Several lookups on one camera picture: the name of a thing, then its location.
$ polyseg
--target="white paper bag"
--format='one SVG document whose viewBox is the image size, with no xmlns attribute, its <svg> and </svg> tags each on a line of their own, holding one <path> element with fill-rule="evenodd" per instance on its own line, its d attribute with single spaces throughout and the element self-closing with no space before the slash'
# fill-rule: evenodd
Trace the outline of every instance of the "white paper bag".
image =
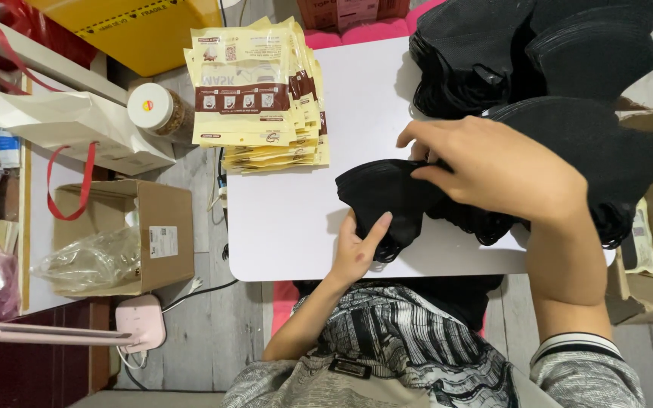
<svg viewBox="0 0 653 408">
<path fill-rule="evenodd" d="M 94 163 L 128 176 L 176 162 L 167 139 L 146 134 L 127 108 L 89 92 L 0 92 L 0 128 L 49 150 L 69 146 L 62 154 L 81 161 L 98 142 Z"/>
</svg>

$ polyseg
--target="black and white shirt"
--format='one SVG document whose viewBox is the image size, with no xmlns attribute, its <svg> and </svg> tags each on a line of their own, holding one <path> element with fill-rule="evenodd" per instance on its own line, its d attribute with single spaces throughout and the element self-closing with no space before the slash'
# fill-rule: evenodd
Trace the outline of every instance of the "black and white shirt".
<svg viewBox="0 0 653 408">
<path fill-rule="evenodd" d="M 369 367 L 371 375 L 330 371 L 335 359 Z M 358 284 L 340 299 L 317 348 L 298 361 L 253 362 L 221 406 L 640 408 L 645 402 L 636 373 L 605 338 L 549 338 L 532 358 L 529 380 L 415 292 Z"/>
</svg>

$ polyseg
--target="white table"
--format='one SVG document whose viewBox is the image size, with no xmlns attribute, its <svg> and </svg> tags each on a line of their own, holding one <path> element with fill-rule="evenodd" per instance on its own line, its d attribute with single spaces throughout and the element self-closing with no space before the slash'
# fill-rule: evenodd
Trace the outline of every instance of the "white table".
<svg viewBox="0 0 653 408">
<path fill-rule="evenodd" d="M 348 210 L 334 179 L 365 162 L 409 157 L 409 148 L 395 147 L 412 119 L 410 102 L 422 75 L 409 56 L 408 39 L 314 54 L 323 70 L 331 165 L 229 175 L 230 266 L 240 280 L 323 278 Z M 390 264 L 374 263 L 365 277 L 523 273 L 527 237 L 519 225 L 485 247 L 448 221 L 425 216 L 412 245 Z"/>
</svg>

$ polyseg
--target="jar lid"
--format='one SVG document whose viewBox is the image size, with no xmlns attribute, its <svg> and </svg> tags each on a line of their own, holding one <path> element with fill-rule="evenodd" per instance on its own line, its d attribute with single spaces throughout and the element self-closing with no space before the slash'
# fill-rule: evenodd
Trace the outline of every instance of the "jar lid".
<svg viewBox="0 0 653 408">
<path fill-rule="evenodd" d="M 128 99 L 128 116 L 139 128 L 154 131 L 173 115 L 173 97 L 157 83 L 143 83 Z"/>
</svg>

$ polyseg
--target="red rope handle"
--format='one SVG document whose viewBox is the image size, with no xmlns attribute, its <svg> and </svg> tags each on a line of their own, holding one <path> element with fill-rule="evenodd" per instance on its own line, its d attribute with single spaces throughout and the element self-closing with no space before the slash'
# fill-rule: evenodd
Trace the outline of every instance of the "red rope handle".
<svg viewBox="0 0 653 408">
<path fill-rule="evenodd" d="M 19 58 L 19 55 L 17 55 L 17 53 L 14 52 L 14 50 L 12 49 L 12 45 L 9 44 L 9 40 L 6 39 L 6 34 L 1 28 L 0 28 L 0 46 L 2 46 L 2 50 L 5 52 L 6 57 L 9 58 L 9 60 L 12 61 L 17 66 L 17 68 L 19 68 L 24 73 L 24 75 L 26 75 L 29 79 L 33 80 L 35 83 L 41 85 L 42 87 L 49 89 L 52 92 L 62 92 L 61 90 L 50 87 L 46 83 L 37 79 L 32 74 L 32 72 L 30 72 L 30 70 L 27 69 L 27 66 Z M 12 83 L 7 82 L 1 76 L 0 76 L 0 85 L 2 85 L 4 88 L 11 91 L 15 95 L 29 95 L 27 92 L 23 91 L 19 87 L 15 87 Z"/>
<path fill-rule="evenodd" d="M 69 146 L 62 146 L 59 149 L 55 150 L 54 153 L 52 153 L 50 162 L 47 163 L 47 207 L 50 208 L 50 213 L 52 213 L 54 218 L 61 219 L 63 221 L 72 221 L 79 218 L 82 215 L 82 213 L 85 212 L 85 208 L 87 207 L 87 199 L 90 195 L 90 186 L 92 185 L 92 168 L 94 167 L 95 164 L 96 144 L 97 142 L 90 143 L 90 147 L 87 150 L 87 161 L 85 162 L 85 174 L 82 178 L 82 188 L 80 189 L 80 208 L 77 209 L 74 213 L 71 213 L 69 216 L 62 215 L 62 212 L 59 211 L 57 205 L 54 204 L 54 200 L 50 195 L 50 176 L 52 174 L 52 163 L 54 162 L 54 159 L 57 157 L 59 152 L 61 152 L 63 149 L 68 148 Z"/>
</svg>

